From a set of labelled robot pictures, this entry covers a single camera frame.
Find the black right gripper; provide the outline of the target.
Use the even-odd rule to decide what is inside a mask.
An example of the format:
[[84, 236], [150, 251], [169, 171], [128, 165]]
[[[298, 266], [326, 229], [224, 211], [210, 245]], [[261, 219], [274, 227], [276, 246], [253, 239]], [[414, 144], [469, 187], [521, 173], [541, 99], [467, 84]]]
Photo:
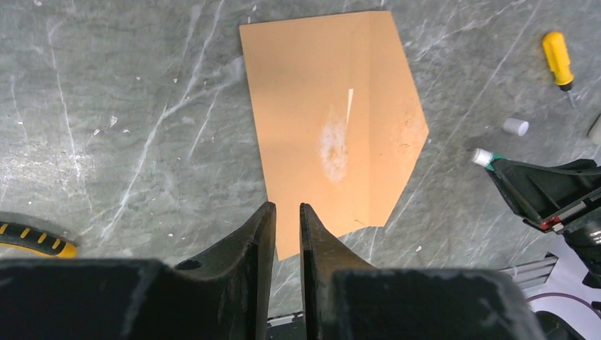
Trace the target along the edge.
[[563, 237], [588, 269], [583, 283], [600, 287], [600, 166], [578, 159], [537, 166], [509, 159], [487, 171], [501, 196], [523, 222]]

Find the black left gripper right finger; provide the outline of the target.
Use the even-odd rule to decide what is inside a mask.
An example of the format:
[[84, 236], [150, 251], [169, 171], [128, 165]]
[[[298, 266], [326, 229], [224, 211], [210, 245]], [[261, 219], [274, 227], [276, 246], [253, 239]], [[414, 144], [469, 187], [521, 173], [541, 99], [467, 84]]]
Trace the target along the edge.
[[309, 339], [543, 339], [511, 277], [467, 268], [376, 268], [300, 205]]

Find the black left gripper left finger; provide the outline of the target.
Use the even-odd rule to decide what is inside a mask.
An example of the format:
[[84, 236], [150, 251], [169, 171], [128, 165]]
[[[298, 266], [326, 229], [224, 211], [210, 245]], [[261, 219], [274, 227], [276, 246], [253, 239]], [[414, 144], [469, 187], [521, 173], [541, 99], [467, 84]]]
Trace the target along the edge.
[[1, 262], [2, 339], [264, 339], [276, 206], [171, 267], [156, 259]]

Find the green white glue stick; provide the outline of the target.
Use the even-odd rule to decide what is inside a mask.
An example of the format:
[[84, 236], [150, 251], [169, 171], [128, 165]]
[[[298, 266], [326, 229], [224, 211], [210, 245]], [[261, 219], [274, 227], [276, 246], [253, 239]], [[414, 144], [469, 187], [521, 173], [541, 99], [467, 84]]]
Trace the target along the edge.
[[504, 159], [504, 157], [481, 148], [474, 149], [473, 154], [471, 156], [471, 161], [474, 164], [482, 166], [488, 171], [495, 171], [493, 162], [497, 159]]

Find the white glue stick cap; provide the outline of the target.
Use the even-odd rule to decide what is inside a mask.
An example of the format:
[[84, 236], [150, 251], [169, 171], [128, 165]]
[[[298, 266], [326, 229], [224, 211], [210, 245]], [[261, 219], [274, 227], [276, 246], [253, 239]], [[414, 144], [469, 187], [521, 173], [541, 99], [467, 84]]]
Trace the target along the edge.
[[508, 118], [503, 124], [502, 129], [512, 135], [524, 136], [529, 129], [529, 122], [517, 118]]

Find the brown paper envelope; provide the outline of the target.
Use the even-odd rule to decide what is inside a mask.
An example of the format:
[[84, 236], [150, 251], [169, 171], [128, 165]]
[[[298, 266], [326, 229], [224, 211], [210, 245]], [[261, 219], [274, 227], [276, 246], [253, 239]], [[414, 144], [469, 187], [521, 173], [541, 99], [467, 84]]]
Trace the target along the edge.
[[279, 260], [300, 251], [301, 203], [336, 237], [384, 226], [429, 132], [393, 14], [247, 24], [240, 38]]

